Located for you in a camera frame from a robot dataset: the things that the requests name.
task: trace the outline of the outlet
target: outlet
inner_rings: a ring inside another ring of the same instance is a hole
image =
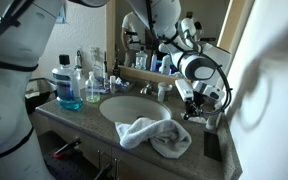
[[[98,55],[98,47],[91,47],[90,53],[92,56]]]

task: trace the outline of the mouthwash bottle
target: mouthwash bottle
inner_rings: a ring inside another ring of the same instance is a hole
[[[57,101],[66,109],[79,109],[83,105],[78,83],[79,73],[70,67],[68,55],[59,56],[60,67],[52,70],[56,79]]]
[[[95,79],[94,72],[89,72],[89,79],[85,82],[86,101],[96,103],[100,101],[100,86]]]

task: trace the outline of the wall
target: wall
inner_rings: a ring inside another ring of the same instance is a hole
[[[216,44],[229,0],[180,0],[180,2],[182,11],[179,19],[185,18],[188,11],[193,12],[194,20],[199,21],[204,29],[202,37],[215,37],[214,44]]]
[[[240,179],[288,179],[288,2],[255,1],[229,82]]]
[[[33,73],[34,77],[52,78],[52,69],[59,66],[60,54],[68,54],[71,66],[79,48],[83,52],[83,66],[86,73],[90,71],[94,61],[90,55],[91,47],[99,47],[100,61],[103,61],[106,51],[106,10],[88,8],[71,2],[66,2],[66,24],[56,24],[50,36],[44,54],[40,58],[39,67]]]

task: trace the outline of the plastic bottle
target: plastic bottle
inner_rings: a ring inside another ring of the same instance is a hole
[[[94,72],[89,72],[89,79],[85,82],[86,101],[97,103],[100,101],[99,83],[95,79]]]
[[[154,53],[152,55],[152,59],[151,59],[151,68],[150,68],[151,72],[155,72],[156,71],[156,61],[157,61],[157,55]]]
[[[157,100],[159,102],[166,102],[168,101],[169,91],[172,90],[172,85],[167,85],[165,82],[158,83],[158,94]]]
[[[79,88],[79,72],[70,67],[68,55],[59,56],[59,68],[52,70],[56,79],[57,100],[66,109],[79,109],[83,105]]]
[[[160,70],[161,70],[161,74],[166,74],[166,75],[170,74],[170,70],[171,70],[171,57],[170,57],[170,55],[165,55],[163,57]]]
[[[141,50],[136,53],[136,69],[146,70],[146,59],[147,54],[144,52],[144,47],[141,47]]]
[[[115,93],[116,91],[116,77],[115,76],[110,76],[110,91],[112,94]]]

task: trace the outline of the clear bottle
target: clear bottle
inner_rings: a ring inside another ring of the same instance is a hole
[[[144,52],[144,47],[141,47],[141,50],[136,53],[136,69],[146,70],[146,59],[147,54]]]
[[[110,76],[110,92],[111,94],[114,94],[116,91],[116,77],[115,76]]]
[[[151,72],[156,71],[156,61],[157,61],[157,55],[155,53],[153,53],[152,59],[151,59],[151,68],[150,68]]]
[[[70,67],[68,55],[59,56],[60,67],[52,70],[56,79],[57,100],[66,109],[79,109],[83,105],[78,82],[79,73]]]
[[[165,55],[162,59],[162,65],[161,65],[161,74],[170,74],[171,70],[171,57],[170,55]]]
[[[89,72],[89,79],[85,82],[86,101],[97,103],[100,101],[99,83],[95,79],[94,72]]]

